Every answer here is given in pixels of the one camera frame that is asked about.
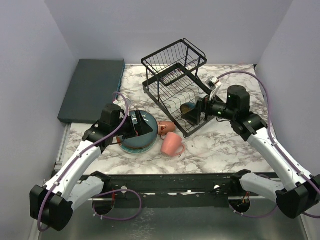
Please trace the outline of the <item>printed salmon coffee mug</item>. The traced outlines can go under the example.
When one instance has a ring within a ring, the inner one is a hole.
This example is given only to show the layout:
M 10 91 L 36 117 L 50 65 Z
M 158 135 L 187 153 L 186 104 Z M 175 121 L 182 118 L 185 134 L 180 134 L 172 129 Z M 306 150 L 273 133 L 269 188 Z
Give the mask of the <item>printed salmon coffee mug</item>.
M 169 132 L 174 132 L 176 125 L 172 121 L 157 121 L 157 134 L 160 135 L 161 139 Z

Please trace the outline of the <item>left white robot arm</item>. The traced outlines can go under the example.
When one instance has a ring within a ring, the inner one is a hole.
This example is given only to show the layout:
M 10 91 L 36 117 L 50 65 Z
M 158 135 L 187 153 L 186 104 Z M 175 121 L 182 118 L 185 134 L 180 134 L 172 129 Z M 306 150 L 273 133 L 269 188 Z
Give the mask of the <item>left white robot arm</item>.
M 104 198 L 112 193 L 110 177 L 101 172 L 92 173 L 82 183 L 79 180 L 115 137 L 127 140 L 153 131 L 139 110 L 131 116 L 128 109 L 107 104 L 100 119 L 84 133 L 71 159 L 43 186 L 35 185 L 30 191 L 30 216 L 37 220 L 38 230 L 61 231 L 73 212 L 87 200 L 95 196 Z

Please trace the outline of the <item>dark bowl beige inside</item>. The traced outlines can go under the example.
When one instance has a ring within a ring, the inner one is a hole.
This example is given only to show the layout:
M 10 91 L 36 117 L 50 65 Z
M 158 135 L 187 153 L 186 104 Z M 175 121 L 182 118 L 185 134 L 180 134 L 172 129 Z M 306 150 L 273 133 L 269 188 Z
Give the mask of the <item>dark bowl beige inside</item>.
M 198 117 L 198 107 L 193 102 L 186 102 L 182 104 L 180 106 L 180 111 L 183 119 Z

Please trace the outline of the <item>black wire dish rack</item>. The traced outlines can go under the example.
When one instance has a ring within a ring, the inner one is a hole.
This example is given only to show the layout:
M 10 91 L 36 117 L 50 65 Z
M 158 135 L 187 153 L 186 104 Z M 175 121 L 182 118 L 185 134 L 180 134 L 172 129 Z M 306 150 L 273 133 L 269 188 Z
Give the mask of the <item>black wire dish rack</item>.
M 201 113 L 199 122 L 183 119 L 181 106 L 190 107 L 211 90 L 198 76 L 199 68 L 207 63 L 206 54 L 186 38 L 179 39 L 141 59 L 146 68 L 142 87 L 165 115 L 175 123 L 185 138 L 191 136 L 213 117 Z

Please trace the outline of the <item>white bowl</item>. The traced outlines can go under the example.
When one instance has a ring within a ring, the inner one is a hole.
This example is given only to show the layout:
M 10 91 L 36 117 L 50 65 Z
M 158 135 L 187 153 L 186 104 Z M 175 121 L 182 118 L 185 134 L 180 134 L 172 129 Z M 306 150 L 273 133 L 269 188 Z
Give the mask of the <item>white bowl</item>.
M 203 97 L 198 97 L 196 100 L 196 104 L 200 106 L 209 106 L 212 105 L 216 101 L 216 97 L 211 97 L 210 95 L 206 95 Z

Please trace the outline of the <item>blue glazed floral plate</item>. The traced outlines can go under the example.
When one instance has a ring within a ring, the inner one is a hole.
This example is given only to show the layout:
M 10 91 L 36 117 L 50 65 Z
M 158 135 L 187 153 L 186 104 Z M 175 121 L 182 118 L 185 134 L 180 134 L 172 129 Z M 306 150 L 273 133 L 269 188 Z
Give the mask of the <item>blue glazed floral plate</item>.
M 139 110 L 141 111 L 141 113 L 143 115 L 146 115 L 148 112 L 144 111 L 144 110 Z M 121 143 L 123 143 L 124 141 L 130 141 L 130 142 L 152 142 L 155 138 L 157 138 L 158 135 L 158 124 L 155 118 L 152 118 L 152 116 L 148 117 L 146 116 L 145 121 L 147 122 L 149 120 L 149 126 L 153 128 L 153 132 L 150 132 L 146 135 L 142 135 L 142 136 L 136 136 L 133 138 L 129 138 L 129 139 L 125 139 L 123 140 L 123 138 L 120 136 L 117 138 L 117 140 L 119 140 Z

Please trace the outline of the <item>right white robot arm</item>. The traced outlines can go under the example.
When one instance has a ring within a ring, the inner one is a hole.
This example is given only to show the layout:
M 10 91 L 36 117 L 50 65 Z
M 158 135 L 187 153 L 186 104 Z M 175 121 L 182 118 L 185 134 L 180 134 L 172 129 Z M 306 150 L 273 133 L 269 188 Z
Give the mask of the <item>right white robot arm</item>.
M 250 110 L 250 94 L 246 88 L 233 85 L 223 102 L 216 96 L 199 98 L 194 107 L 181 107 L 182 118 L 199 124 L 205 117 L 228 120 L 235 133 L 255 148 L 275 171 L 280 182 L 242 170 L 230 183 L 230 191 L 241 196 L 255 193 L 276 203 L 281 212 L 294 219 L 320 202 L 320 177 L 303 168 L 277 141 L 266 122 Z

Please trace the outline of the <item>plain pink mug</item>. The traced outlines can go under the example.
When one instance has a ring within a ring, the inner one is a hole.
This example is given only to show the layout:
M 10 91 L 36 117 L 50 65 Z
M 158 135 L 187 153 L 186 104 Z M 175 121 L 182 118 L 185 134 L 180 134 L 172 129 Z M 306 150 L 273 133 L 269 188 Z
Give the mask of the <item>plain pink mug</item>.
M 181 155 L 186 150 L 185 145 L 182 143 L 183 139 L 174 132 L 162 134 L 161 139 L 163 140 L 163 143 L 160 152 L 163 155 L 175 157 Z

